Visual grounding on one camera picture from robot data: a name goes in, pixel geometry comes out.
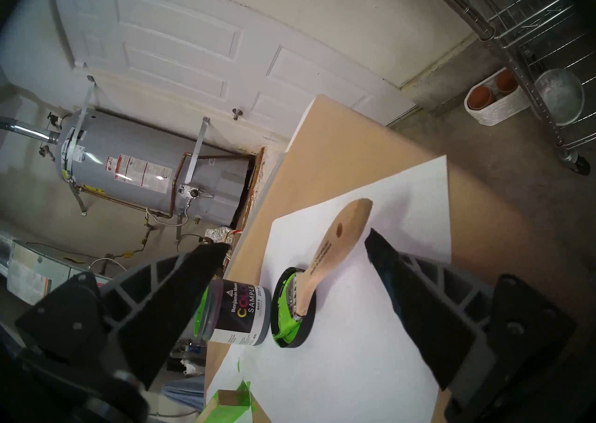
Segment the wire shelving unit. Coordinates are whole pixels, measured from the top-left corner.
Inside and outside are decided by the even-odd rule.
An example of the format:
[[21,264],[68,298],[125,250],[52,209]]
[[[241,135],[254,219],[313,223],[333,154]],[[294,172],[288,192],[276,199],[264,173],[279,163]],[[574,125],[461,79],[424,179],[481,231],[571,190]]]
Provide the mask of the wire shelving unit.
[[[596,39],[572,0],[444,0],[503,60],[544,122],[559,157],[589,174],[577,148],[596,139]],[[578,119],[558,127],[536,79],[551,68],[566,68],[582,82],[585,104]]]

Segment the gray water heater tank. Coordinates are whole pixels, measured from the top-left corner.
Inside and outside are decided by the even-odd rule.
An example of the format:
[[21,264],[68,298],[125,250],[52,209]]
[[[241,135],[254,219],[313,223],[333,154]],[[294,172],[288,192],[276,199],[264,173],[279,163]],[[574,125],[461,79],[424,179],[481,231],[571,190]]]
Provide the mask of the gray water heater tank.
[[[64,119],[54,153],[61,177],[66,177],[68,145],[79,113]],[[192,153],[194,146],[194,141],[89,109],[73,153],[72,176],[76,186],[95,194],[167,214],[172,179],[183,155]],[[203,144],[199,155],[230,153]],[[186,207],[188,199],[178,189],[189,163],[186,157],[178,176],[174,215]],[[202,192],[190,202],[189,218],[229,226],[240,203],[248,166],[247,158],[198,160],[190,184]]]

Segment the wooden brush handle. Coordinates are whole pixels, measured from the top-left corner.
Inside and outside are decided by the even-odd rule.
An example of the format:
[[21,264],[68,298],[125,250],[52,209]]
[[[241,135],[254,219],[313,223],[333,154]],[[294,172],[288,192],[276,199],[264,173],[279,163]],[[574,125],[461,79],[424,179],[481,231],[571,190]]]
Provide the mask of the wooden brush handle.
[[335,217],[311,265],[296,275],[296,314],[306,315],[316,286],[350,254],[364,231],[372,207],[371,200],[359,198]]

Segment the aluminum foil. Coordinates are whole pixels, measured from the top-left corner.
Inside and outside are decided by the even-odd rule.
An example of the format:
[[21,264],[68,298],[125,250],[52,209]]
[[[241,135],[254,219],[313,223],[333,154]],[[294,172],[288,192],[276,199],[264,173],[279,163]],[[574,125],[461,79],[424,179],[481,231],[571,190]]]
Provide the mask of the aluminum foil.
[[[213,242],[223,242],[223,240],[225,239],[225,236],[231,230],[232,229],[230,229],[229,227],[223,227],[223,226],[217,227],[215,229],[207,229],[205,231],[205,237],[209,237],[211,240],[213,240]],[[230,234],[226,243],[231,245],[233,239],[234,239],[234,235]]]

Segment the caster wheel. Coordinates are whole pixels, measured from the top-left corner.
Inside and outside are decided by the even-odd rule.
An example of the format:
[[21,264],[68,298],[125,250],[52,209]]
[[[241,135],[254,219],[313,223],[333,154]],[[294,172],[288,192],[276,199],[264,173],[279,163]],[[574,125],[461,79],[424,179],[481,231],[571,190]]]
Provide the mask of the caster wheel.
[[588,160],[582,156],[578,156],[578,159],[576,160],[574,167],[571,168],[571,171],[581,174],[582,176],[588,176],[590,174],[590,163],[588,163]]

